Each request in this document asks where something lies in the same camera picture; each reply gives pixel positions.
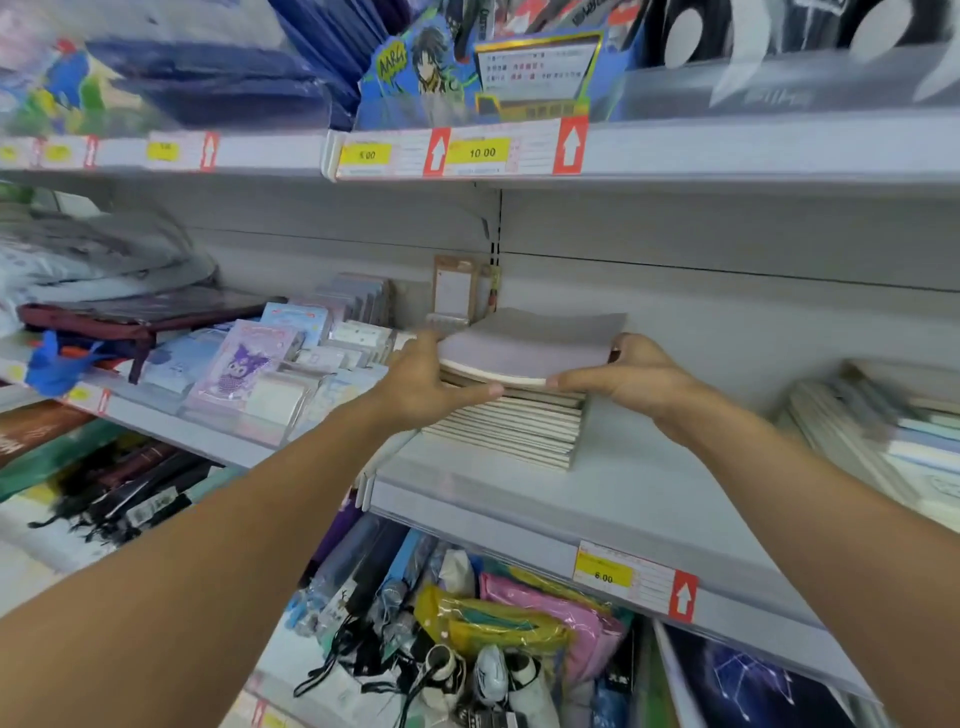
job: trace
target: book stack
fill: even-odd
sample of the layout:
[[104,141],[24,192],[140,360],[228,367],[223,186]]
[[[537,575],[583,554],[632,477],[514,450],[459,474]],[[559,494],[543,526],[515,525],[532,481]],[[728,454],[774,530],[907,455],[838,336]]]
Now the book stack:
[[852,360],[804,381],[779,426],[881,493],[960,532],[960,373]]
[[499,382],[500,400],[467,407],[425,432],[568,470],[580,438],[586,396],[546,390],[549,376],[606,364],[624,314],[542,316],[503,308],[440,344],[448,386]]

